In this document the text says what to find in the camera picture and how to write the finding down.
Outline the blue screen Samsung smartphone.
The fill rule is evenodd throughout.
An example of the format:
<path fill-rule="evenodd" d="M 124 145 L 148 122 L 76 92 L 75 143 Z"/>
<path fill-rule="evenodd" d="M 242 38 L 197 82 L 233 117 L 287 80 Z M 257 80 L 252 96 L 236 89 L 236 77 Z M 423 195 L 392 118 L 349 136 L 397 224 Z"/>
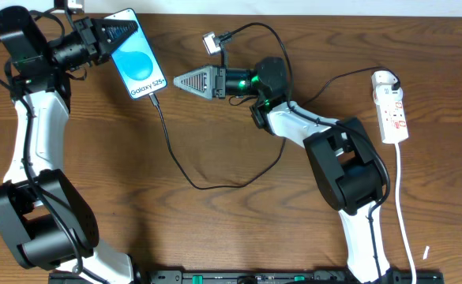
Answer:
<path fill-rule="evenodd" d="M 135 21 L 138 26 L 135 33 L 111 55 L 130 97 L 139 99 L 165 88 L 167 79 L 136 13 L 128 8 L 107 16 L 106 19 Z"/>

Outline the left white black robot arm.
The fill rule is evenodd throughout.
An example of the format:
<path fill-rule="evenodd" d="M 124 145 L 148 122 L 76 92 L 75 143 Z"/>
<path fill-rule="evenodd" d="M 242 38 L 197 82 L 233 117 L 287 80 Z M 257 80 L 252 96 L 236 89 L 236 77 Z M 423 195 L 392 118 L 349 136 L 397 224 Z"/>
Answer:
<path fill-rule="evenodd" d="M 0 43 L 9 53 L 2 86 L 17 113 L 17 135 L 9 169 L 0 184 L 0 235 L 20 267 L 60 271 L 62 281 L 141 283 L 132 257 L 100 239 L 96 217 L 65 175 L 64 134 L 71 88 L 78 69 L 107 62 L 139 29 L 132 20 L 74 20 L 49 40 L 40 18 L 23 6 L 0 10 Z"/>

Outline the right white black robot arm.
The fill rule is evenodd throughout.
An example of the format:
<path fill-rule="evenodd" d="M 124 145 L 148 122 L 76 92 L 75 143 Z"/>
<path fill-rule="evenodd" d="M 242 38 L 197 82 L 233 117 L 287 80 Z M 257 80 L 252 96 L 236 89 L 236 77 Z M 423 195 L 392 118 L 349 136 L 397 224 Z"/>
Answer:
<path fill-rule="evenodd" d="M 267 57 L 252 69 L 205 65 L 174 79 L 176 87 L 204 99 L 253 96 L 255 125 L 304 148 L 317 187 L 338 212 L 347 243 L 347 267 L 361 283 L 384 282 L 390 264 L 379 223 L 390 192 L 385 164 L 357 118 L 323 118 L 290 99 L 287 67 Z"/>

